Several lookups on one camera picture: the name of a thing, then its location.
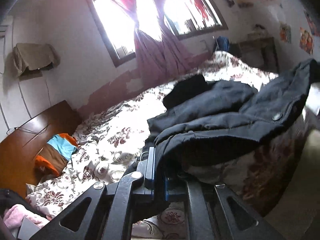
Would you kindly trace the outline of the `colourful wall sticker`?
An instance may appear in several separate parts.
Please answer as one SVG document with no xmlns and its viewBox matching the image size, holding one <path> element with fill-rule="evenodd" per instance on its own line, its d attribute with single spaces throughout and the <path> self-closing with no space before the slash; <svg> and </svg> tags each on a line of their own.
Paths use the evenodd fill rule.
<svg viewBox="0 0 320 240">
<path fill-rule="evenodd" d="M 299 46 L 309 55 L 313 54 L 313 36 L 303 28 L 300 28 Z"/>
<path fill-rule="evenodd" d="M 291 43 L 291 26 L 286 23 L 280 23 L 279 36 L 281 41 Z"/>
</svg>

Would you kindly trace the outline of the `dark framed window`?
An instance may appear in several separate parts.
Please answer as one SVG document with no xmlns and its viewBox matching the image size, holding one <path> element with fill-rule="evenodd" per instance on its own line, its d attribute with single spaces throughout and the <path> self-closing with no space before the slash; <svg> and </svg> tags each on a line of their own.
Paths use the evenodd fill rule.
<svg viewBox="0 0 320 240">
<path fill-rule="evenodd" d="M 111 0 L 86 1 L 114 66 L 119 67 L 134 59 L 133 19 Z M 202 18 L 193 0 L 165 0 L 164 23 L 179 40 L 228 29 L 215 2 L 202 1 L 208 21 Z M 153 0 L 136 0 L 136 3 L 140 29 L 155 40 L 160 40 L 155 3 Z"/>
</svg>

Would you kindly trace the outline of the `black puffer jacket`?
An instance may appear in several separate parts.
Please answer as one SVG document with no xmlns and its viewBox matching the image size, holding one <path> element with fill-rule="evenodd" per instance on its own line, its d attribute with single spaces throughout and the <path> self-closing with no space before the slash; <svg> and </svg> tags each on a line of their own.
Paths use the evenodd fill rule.
<svg viewBox="0 0 320 240">
<path fill-rule="evenodd" d="M 134 221 L 164 211 L 164 171 L 190 171 L 225 181 L 262 216 L 280 200 L 300 158 L 307 129 L 302 111 L 319 81 L 319 62 L 301 62 L 261 89 L 235 81 L 204 83 L 201 94 L 148 120 L 144 149 L 156 150 L 153 203 L 139 203 Z"/>
</svg>

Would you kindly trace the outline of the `brown wooden headboard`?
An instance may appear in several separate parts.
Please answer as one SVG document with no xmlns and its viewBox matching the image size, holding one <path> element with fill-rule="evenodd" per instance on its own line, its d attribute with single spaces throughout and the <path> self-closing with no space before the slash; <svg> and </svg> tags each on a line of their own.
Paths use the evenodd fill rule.
<svg viewBox="0 0 320 240">
<path fill-rule="evenodd" d="M 81 123 L 80 115 L 61 101 L 18 127 L 1 142 L 1 188 L 25 198 L 27 184 L 36 185 L 41 179 L 34 167 L 40 149 L 56 134 L 72 135 Z"/>
</svg>

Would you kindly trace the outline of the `purple window curtain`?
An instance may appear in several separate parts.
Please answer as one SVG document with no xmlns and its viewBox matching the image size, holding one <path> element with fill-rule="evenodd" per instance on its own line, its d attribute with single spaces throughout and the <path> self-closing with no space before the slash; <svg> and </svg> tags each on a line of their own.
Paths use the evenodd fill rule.
<svg viewBox="0 0 320 240">
<path fill-rule="evenodd" d="M 157 9 L 157 26 L 161 32 L 159 41 L 139 27 L 136 0 L 111 0 L 120 6 L 135 22 L 134 43 L 137 68 L 145 87 L 163 83 L 186 73 L 192 55 L 165 25 L 165 0 L 153 0 Z"/>
</svg>

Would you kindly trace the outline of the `orange blue brown pillow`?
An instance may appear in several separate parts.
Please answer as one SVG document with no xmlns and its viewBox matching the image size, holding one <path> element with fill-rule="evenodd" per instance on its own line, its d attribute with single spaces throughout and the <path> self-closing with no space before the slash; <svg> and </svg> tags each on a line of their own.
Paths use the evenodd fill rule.
<svg viewBox="0 0 320 240">
<path fill-rule="evenodd" d="M 43 174 L 61 176 L 78 143 L 68 133 L 60 133 L 49 139 L 35 157 L 34 167 Z"/>
</svg>

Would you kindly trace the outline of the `wooden desk with shelves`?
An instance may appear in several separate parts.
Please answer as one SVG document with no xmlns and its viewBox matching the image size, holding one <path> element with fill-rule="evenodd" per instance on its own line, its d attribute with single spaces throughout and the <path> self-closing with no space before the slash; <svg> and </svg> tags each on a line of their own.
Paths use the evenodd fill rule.
<svg viewBox="0 0 320 240">
<path fill-rule="evenodd" d="M 257 38 L 238 43 L 241 60 L 250 67 L 280 73 L 278 55 L 273 37 Z"/>
</svg>

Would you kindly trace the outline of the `pink fluffy cloth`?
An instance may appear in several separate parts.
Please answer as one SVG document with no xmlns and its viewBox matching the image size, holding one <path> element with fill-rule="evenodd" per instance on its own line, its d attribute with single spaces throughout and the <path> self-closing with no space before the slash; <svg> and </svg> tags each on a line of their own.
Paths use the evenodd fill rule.
<svg viewBox="0 0 320 240">
<path fill-rule="evenodd" d="M 15 204 L 13 207 L 6 209 L 3 216 L 4 224 L 15 238 L 17 238 L 25 218 L 35 224 L 38 228 L 42 228 L 49 223 L 49 220 L 46 217 L 42 217 L 27 210 L 21 204 Z"/>
</svg>

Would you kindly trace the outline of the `blue backpack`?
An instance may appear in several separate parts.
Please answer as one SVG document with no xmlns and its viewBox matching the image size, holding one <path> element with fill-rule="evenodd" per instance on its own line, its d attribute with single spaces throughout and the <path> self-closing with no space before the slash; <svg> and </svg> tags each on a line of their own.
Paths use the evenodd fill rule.
<svg viewBox="0 0 320 240">
<path fill-rule="evenodd" d="M 224 36 L 219 36 L 215 39 L 214 51 L 229 51 L 229 39 Z"/>
</svg>

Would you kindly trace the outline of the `red garment outside window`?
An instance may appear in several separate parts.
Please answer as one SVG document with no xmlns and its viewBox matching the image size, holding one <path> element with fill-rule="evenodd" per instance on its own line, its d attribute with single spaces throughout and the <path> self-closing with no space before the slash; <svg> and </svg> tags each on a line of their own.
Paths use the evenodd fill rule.
<svg viewBox="0 0 320 240">
<path fill-rule="evenodd" d="M 209 19 L 208 19 L 208 14 L 207 14 L 207 12 L 206 12 L 206 7 L 205 7 L 203 1 L 202 1 L 202 0 L 193 0 L 193 1 L 194 1 L 194 4 L 195 4 L 196 9 L 197 9 L 198 12 L 201 14 L 202 18 L 203 18 L 204 20 L 207 20 L 207 21 L 208 21 L 208 20 L 209 20 Z"/>
</svg>

